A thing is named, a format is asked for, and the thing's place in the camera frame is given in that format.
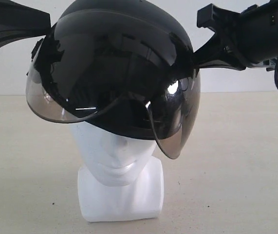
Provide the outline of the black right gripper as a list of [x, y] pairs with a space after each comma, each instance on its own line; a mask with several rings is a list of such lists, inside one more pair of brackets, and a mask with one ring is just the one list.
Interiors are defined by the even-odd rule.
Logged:
[[[213, 32], [236, 32], [237, 46], [243, 56], [256, 64], [278, 56], [278, 0], [256, 6], [242, 13], [210, 3], [197, 11], [197, 27]], [[190, 54], [193, 66], [243, 71], [247, 67], [233, 52], [228, 52], [223, 38], [214, 33], [199, 49]]]

